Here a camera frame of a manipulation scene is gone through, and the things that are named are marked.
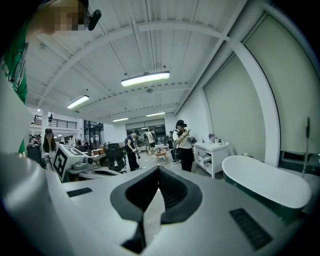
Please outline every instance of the person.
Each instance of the person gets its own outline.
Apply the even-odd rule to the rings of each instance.
[[[136,152],[138,152],[138,149],[136,149],[136,146],[135,146],[139,135],[140,135],[139,131],[137,129],[134,129],[133,133],[128,135],[125,142],[125,152],[128,157],[128,162],[129,162],[131,172],[140,168],[136,158]]]
[[[172,145],[172,134],[174,132],[171,130],[169,135],[168,135],[168,144],[169,144],[169,149],[173,149],[173,145]]]
[[[101,12],[96,10],[91,20],[89,0],[47,0],[30,15],[13,37],[1,59],[1,69],[9,86],[16,92],[20,100],[26,104],[26,53],[29,42],[39,34],[53,35],[56,31],[93,30]],[[22,140],[18,153],[25,152]]]
[[[88,149],[89,149],[89,143],[88,143],[87,140],[85,140],[85,142],[84,142],[84,150],[88,151]]]
[[[42,157],[44,157],[45,153],[48,153],[51,163],[53,164],[55,160],[56,153],[59,148],[59,144],[55,141],[54,133],[50,128],[45,129],[45,136],[42,144]]]
[[[145,151],[149,152],[151,147],[150,147],[150,143],[149,143],[149,139],[148,139],[148,131],[147,130],[144,132],[143,137],[144,137]]]
[[[178,120],[172,138],[176,144],[175,154],[181,160],[181,167],[183,171],[191,172],[194,153],[192,151],[192,144],[188,141],[189,133],[185,129],[187,125],[183,120]]]
[[[31,137],[30,144],[31,145],[38,145],[39,144],[38,141],[37,141],[37,138],[35,136]]]
[[[148,137],[148,141],[149,141],[149,144],[150,144],[150,151],[148,153],[150,155],[154,155],[156,142],[155,142],[155,139],[154,139],[153,134],[152,134],[152,129],[148,130],[147,137]]]
[[[39,147],[41,147],[41,135],[40,134],[38,134],[36,136],[36,141],[38,142]]]

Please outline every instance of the curved beam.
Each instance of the curved beam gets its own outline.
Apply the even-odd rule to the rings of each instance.
[[[192,22],[187,22],[187,21],[174,21],[174,20],[149,21],[149,22],[136,24],[136,27],[139,32],[147,32],[147,31],[153,31],[153,30],[187,30],[187,31],[198,32],[198,33],[202,33],[212,37],[220,38],[225,41],[229,40],[229,37],[227,35],[218,32],[216,29],[212,27],[196,24]],[[126,26],[118,30],[112,31],[106,35],[103,35],[98,39],[94,40],[93,42],[87,44],[81,50],[76,52],[70,59],[68,59],[60,67],[60,69],[55,73],[55,75],[49,81],[42,96],[45,97],[48,94],[48,92],[51,90],[51,88],[56,84],[56,82],[63,76],[63,74],[67,72],[68,69],[70,69],[76,62],[78,62],[80,59],[85,57],[87,54],[89,54],[90,52],[92,52],[93,50],[99,47],[104,46],[107,43],[110,43],[111,41],[129,36],[131,34],[133,34],[132,26]],[[43,99],[44,99],[43,97],[40,99],[38,106],[41,105]]]
[[[190,85],[189,84],[170,84],[170,85],[161,85],[161,86],[155,86],[155,87],[149,87],[148,89],[152,89],[152,93],[153,94],[157,94],[157,93],[166,93],[168,91],[172,92],[172,91],[188,91],[191,90]],[[148,94],[147,89],[146,88],[142,88],[142,89],[135,89],[134,91],[128,91],[128,92],[123,92],[123,93],[119,93],[118,95],[115,96],[111,96],[105,99],[102,99],[100,101],[97,101],[95,103],[89,103],[87,105],[84,105],[80,108],[77,108],[79,111],[87,113],[88,111],[91,111],[92,108],[98,108],[98,107],[102,107],[105,106],[106,104],[108,104],[108,102],[115,102],[115,101],[122,101],[125,99],[129,99],[135,96],[143,96]]]
[[[63,74],[68,71],[75,63],[77,63],[80,59],[85,57],[87,54],[92,52],[94,49],[104,46],[105,44],[123,38],[125,36],[128,36],[132,34],[132,28],[124,27],[119,30],[110,32],[104,36],[99,37],[98,39],[94,40],[93,42],[87,44],[85,47],[83,47],[81,50],[76,52],[70,59],[65,62],[60,69],[55,73],[55,75],[52,77],[52,79],[49,81],[47,87],[45,88],[42,96],[46,96],[48,92],[51,90],[51,88],[55,85],[55,83],[63,76]],[[43,98],[40,99],[38,106],[41,105],[43,101]]]
[[[229,40],[229,37],[220,33],[216,29],[210,26],[197,24],[188,21],[150,21],[137,24],[139,32],[147,32],[153,30],[187,30],[191,32],[198,32],[215,38],[221,38],[225,41]]]
[[[249,74],[260,101],[265,131],[264,162],[277,167],[280,155],[281,136],[280,121],[274,94],[265,73],[251,52],[238,41],[232,42],[231,47]]]
[[[130,110],[130,111],[123,111],[121,113],[115,114],[107,114],[105,116],[98,117],[99,119],[121,119],[121,118],[136,118],[137,116],[145,117],[148,114],[158,113],[158,112],[171,112],[174,111],[176,108],[179,108],[180,105],[178,103],[170,103],[165,105],[159,106],[147,106],[139,108],[138,110]]]

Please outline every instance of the bag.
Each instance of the bag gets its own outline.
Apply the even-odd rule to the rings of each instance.
[[[176,148],[175,151],[174,151],[174,154],[175,154],[175,158],[176,159],[181,159],[181,154],[182,154],[182,150],[181,148]]]

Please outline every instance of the fluorescent light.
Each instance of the fluorescent light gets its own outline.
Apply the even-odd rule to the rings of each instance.
[[[68,109],[73,109],[74,107],[78,106],[79,104],[89,100],[89,96],[84,95],[80,99],[76,100],[74,103],[71,103],[67,108]]]
[[[143,75],[124,79],[121,81],[121,84],[126,87],[126,86],[132,86],[140,83],[150,82],[150,81],[168,79],[169,77],[170,77],[169,71],[152,73],[152,74],[143,74]]]
[[[147,117],[153,117],[153,116],[157,116],[157,115],[163,115],[165,114],[166,112],[161,112],[161,113],[155,113],[155,114],[147,114],[146,116]]]
[[[112,120],[112,122],[120,122],[120,121],[124,121],[124,120],[128,120],[129,118],[121,118],[121,119],[117,119],[117,120]]]

